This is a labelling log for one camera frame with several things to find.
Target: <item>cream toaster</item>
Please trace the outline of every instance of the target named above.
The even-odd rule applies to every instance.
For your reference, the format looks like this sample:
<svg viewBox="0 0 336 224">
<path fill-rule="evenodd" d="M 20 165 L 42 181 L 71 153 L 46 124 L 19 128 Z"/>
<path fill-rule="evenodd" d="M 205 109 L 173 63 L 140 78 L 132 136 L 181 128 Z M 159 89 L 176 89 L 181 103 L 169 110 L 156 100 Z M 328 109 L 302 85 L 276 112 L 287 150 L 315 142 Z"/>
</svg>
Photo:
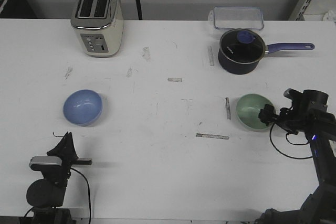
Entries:
<svg viewBox="0 0 336 224">
<path fill-rule="evenodd" d="M 120 48 L 124 27 L 120 0 L 76 0 L 71 25 L 85 53 L 113 56 Z"/>
</svg>

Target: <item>toaster slot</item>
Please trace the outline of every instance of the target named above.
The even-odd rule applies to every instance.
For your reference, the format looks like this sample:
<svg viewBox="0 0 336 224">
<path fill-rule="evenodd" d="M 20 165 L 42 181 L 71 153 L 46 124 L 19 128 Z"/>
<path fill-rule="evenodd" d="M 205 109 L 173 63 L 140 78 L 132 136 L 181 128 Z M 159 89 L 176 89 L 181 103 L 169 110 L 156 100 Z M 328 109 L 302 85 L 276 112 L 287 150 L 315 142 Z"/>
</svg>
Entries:
<svg viewBox="0 0 336 224">
<path fill-rule="evenodd" d="M 105 18 L 107 7 L 107 0 L 97 0 L 95 18 Z"/>
<path fill-rule="evenodd" d="M 77 18 L 105 19 L 109 8 L 109 0 L 81 0 Z"/>
<path fill-rule="evenodd" d="M 92 9 L 93 0 L 82 0 L 79 17 L 89 17 Z"/>
</svg>

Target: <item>saucepan handle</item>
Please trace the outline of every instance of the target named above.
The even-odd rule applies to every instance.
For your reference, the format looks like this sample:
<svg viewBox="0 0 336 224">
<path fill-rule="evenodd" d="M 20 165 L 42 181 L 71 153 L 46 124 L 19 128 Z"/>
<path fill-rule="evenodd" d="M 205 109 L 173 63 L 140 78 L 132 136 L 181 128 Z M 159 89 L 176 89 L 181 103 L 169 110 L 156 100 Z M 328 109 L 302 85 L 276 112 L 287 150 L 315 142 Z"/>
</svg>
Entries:
<svg viewBox="0 0 336 224">
<path fill-rule="evenodd" d="M 315 45 L 312 43 L 275 43 L 267 45 L 268 53 L 280 50 L 313 50 Z"/>
</svg>

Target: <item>table surface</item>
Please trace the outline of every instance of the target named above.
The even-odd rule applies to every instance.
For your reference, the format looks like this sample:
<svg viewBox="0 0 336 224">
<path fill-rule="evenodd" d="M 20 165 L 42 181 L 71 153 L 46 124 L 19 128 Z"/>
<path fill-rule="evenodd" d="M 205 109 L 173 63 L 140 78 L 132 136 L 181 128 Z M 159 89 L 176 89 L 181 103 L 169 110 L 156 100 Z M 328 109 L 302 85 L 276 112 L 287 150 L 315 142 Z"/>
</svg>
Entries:
<svg viewBox="0 0 336 224">
<path fill-rule="evenodd" d="M 286 89 L 316 89 L 329 94 L 328 111 L 335 113 L 333 22 L 265 22 L 258 32 L 265 43 L 316 48 L 269 54 L 242 76 L 219 65 L 219 40 L 208 22 L 125 21 L 111 58 L 84 54 L 69 20 L 0 19 L 0 29 L 0 215 L 30 208 L 26 190 L 42 175 L 28 163 L 60 141 L 53 132 L 71 131 L 78 156 L 93 159 L 76 168 L 90 182 L 95 218 L 252 220 L 268 208 L 299 209 L 318 185 L 311 159 L 278 154 L 268 132 L 240 125 L 235 103 L 259 93 L 279 111 L 290 107 Z M 66 98 L 80 89 L 103 97 L 101 117 L 87 127 L 62 114 Z M 283 130 L 273 136 L 287 154 L 310 155 L 308 146 L 289 145 Z M 86 184 L 76 173 L 64 207 L 74 217 L 88 215 Z"/>
</svg>

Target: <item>scuff mark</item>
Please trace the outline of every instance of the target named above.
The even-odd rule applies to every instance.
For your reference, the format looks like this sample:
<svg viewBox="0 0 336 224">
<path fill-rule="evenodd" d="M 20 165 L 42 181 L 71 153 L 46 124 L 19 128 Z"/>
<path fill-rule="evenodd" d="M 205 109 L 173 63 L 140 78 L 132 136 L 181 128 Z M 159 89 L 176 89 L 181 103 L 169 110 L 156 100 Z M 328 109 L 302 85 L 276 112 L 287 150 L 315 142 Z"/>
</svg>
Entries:
<svg viewBox="0 0 336 224">
<path fill-rule="evenodd" d="M 191 106 L 189 101 L 192 101 L 193 99 L 181 99 L 181 100 L 186 101 L 186 103 L 187 103 L 187 115 L 189 115 L 189 107 Z"/>
<path fill-rule="evenodd" d="M 95 188 L 93 190 L 93 197 L 92 197 L 92 217 L 94 218 L 95 216 L 95 213 L 94 213 L 94 210 L 95 210 L 95 204 L 96 204 L 96 196 L 97 196 L 97 191 L 98 191 L 98 188 L 99 186 L 97 186 L 97 188 Z"/>
<path fill-rule="evenodd" d="M 229 97 L 225 98 L 225 108 L 226 108 L 227 119 L 231 120 L 231 110 L 230 110 Z"/>
<path fill-rule="evenodd" d="M 127 71 L 126 77 L 131 77 L 132 74 L 133 74 L 133 69 L 129 68 L 128 71 Z"/>
<path fill-rule="evenodd" d="M 208 137 L 208 138 L 217 138 L 217 139 L 225 139 L 228 140 L 228 136 L 221 136 L 221 135 L 212 135 L 212 134 L 202 134 L 202 133 L 197 133 L 197 137 Z"/>
<path fill-rule="evenodd" d="M 203 57 L 202 57 L 201 59 L 202 59 L 202 67 L 204 67 L 204 60 L 203 60 Z"/>
<path fill-rule="evenodd" d="M 168 78 L 168 81 L 182 82 L 182 78 Z"/>
<path fill-rule="evenodd" d="M 70 76 L 70 74 L 71 74 L 71 72 L 73 71 L 73 68 L 72 67 L 68 67 L 68 70 L 67 70 L 67 72 L 66 72 L 66 74 L 65 74 L 65 79 L 67 79 L 69 76 Z"/>
<path fill-rule="evenodd" d="M 209 62 L 210 66 L 214 66 L 214 54 L 212 53 L 212 47 L 208 46 L 208 56 L 209 56 Z"/>
<path fill-rule="evenodd" d="M 149 47 L 142 48 L 142 51 L 143 51 L 142 57 L 146 61 L 150 61 L 151 60 L 151 53 L 149 52 Z"/>
</svg>

